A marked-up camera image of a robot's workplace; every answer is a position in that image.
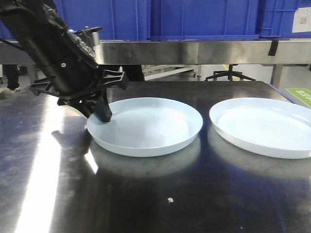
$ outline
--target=person's leg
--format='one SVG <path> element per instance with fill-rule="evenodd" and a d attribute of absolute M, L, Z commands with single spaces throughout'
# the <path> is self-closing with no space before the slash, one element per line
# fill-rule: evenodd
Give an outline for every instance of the person's leg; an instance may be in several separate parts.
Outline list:
<path fill-rule="evenodd" d="M 129 81 L 145 81 L 141 65 L 122 65 Z"/>
<path fill-rule="evenodd" d="M 7 88 L 14 91 L 19 87 L 17 65 L 3 65 L 2 67 L 8 79 Z"/>

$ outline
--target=table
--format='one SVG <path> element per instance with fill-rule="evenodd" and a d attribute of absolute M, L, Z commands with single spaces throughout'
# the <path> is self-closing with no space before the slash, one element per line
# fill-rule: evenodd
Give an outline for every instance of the table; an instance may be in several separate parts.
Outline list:
<path fill-rule="evenodd" d="M 100 148 L 86 119 L 56 98 L 22 91 L 0 103 L 0 232 L 311 232 L 311 159 L 239 149 L 211 127 L 226 99 L 286 100 L 262 82 L 137 82 L 109 101 L 170 98 L 204 119 L 171 155 L 131 158 Z"/>

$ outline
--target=person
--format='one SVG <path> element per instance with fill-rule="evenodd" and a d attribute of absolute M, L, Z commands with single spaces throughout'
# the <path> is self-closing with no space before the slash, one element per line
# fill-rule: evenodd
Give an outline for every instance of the person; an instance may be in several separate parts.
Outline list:
<path fill-rule="evenodd" d="M 20 91 L 18 83 L 19 72 L 17 65 L 2 65 L 2 68 L 8 80 L 7 89 L 5 91 L 7 93 L 19 92 Z"/>

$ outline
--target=blue crate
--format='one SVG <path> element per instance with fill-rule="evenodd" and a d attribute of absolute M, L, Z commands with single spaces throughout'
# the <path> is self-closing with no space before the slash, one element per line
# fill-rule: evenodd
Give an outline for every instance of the blue crate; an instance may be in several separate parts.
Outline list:
<path fill-rule="evenodd" d="M 14 40 L 13 35 L 9 32 L 9 30 L 1 21 L 0 21 L 0 38 L 5 40 Z"/>
<path fill-rule="evenodd" d="M 293 33 L 295 12 L 303 7 L 311 7 L 311 0 L 259 0 L 257 33 L 260 37 L 310 37 L 311 32 Z"/>
<path fill-rule="evenodd" d="M 151 39 L 256 39 L 258 0 L 152 0 Z"/>
<path fill-rule="evenodd" d="M 150 0 L 55 0 L 55 4 L 73 30 L 102 26 L 102 40 L 150 38 Z"/>

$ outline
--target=white plate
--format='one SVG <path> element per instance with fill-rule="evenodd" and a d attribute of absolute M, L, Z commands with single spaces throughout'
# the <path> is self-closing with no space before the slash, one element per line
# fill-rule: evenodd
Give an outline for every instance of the white plate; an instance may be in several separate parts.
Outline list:
<path fill-rule="evenodd" d="M 279 100 L 237 98 L 215 104 L 210 119 L 228 142 L 275 158 L 311 157 L 311 109 Z"/>
<path fill-rule="evenodd" d="M 202 128 L 201 115 L 189 105 L 161 98 L 135 98 L 113 102 L 109 123 L 96 114 L 87 120 L 94 140 L 111 152 L 152 157 L 189 145 Z"/>

